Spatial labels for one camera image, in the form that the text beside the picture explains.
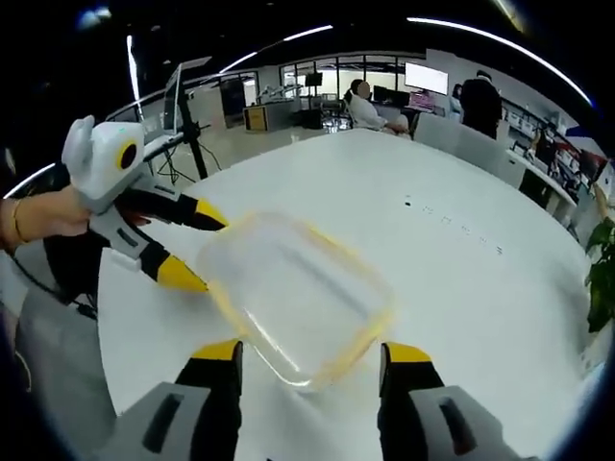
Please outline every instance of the ceiling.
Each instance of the ceiling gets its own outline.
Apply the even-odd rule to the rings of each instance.
[[[253,1],[246,6],[235,2],[111,0],[103,5],[109,8],[111,18],[81,31],[76,27],[80,12],[100,8],[100,2],[50,3],[34,8],[22,2],[0,19],[3,42],[12,44],[5,56],[11,91],[5,98],[5,108],[10,110],[3,111],[3,143],[28,144],[24,139],[30,140],[28,133],[35,129],[49,139],[44,146],[50,147],[37,154],[41,158],[54,155],[46,151],[57,150],[54,146],[62,143],[75,117],[88,113],[104,117],[133,101],[126,35],[134,40],[144,95],[160,89],[177,62],[212,56],[203,72],[217,72],[247,53],[326,24],[332,24],[333,29],[270,46],[241,65],[252,68],[353,50],[424,51],[429,47],[451,51],[534,87],[589,128],[604,149],[613,149],[614,142],[604,128],[604,123],[614,119],[605,70],[610,62],[606,56],[603,60],[596,56],[602,53],[609,30],[605,22],[608,15],[597,9],[607,5],[600,7],[593,0],[583,2],[583,9],[569,12],[562,9],[561,2],[520,0],[432,0],[421,2],[424,6],[406,2],[402,7],[386,4],[381,9],[359,7],[359,2],[318,0]],[[522,23],[523,32],[506,17],[502,5]],[[448,19],[515,41],[571,77],[590,94],[598,109],[590,109],[554,74],[517,52],[464,32],[410,24],[407,16]],[[12,32],[15,24],[19,33]]]

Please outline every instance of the white round table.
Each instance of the white round table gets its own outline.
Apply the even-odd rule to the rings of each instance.
[[[504,425],[520,455],[542,455],[574,411],[589,262],[519,191],[453,156],[365,130],[327,134],[194,184],[232,222],[277,210],[354,249],[394,287],[388,338],[429,353]],[[144,228],[194,264],[211,234]],[[105,250],[99,282],[103,365],[116,412],[173,382],[205,344],[234,337],[207,295],[157,286]],[[322,395],[287,392],[250,348],[237,460],[381,459],[379,351]]]

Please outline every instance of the office room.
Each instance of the office room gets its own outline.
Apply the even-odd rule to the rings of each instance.
[[[574,36],[513,0],[57,8],[17,9],[37,47],[7,57],[3,399],[41,441],[16,452],[592,457],[598,2]]]

